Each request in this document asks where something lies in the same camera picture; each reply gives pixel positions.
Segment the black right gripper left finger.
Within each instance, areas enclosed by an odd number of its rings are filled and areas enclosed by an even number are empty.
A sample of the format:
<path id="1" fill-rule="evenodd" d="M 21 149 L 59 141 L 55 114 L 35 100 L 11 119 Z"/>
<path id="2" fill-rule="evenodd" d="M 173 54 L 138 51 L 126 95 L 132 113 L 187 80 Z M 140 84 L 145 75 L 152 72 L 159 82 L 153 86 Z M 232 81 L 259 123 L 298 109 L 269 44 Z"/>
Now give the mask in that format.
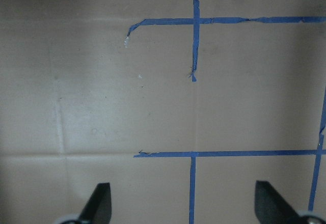
<path id="1" fill-rule="evenodd" d="M 75 223 L 109 224 L 112 199 L 109 183 L 98 183 Z"/>

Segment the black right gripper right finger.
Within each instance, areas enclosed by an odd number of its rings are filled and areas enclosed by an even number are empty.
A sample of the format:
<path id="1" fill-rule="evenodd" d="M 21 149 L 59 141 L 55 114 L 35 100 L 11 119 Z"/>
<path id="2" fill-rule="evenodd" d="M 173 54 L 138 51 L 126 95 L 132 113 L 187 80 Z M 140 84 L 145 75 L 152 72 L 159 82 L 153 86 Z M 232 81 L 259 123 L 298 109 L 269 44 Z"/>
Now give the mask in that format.
<path id="1" fill-rule="evenodd" d="M 306 223 L 268 181 L 256 181 L 255 215 L 261 224 Z"/>

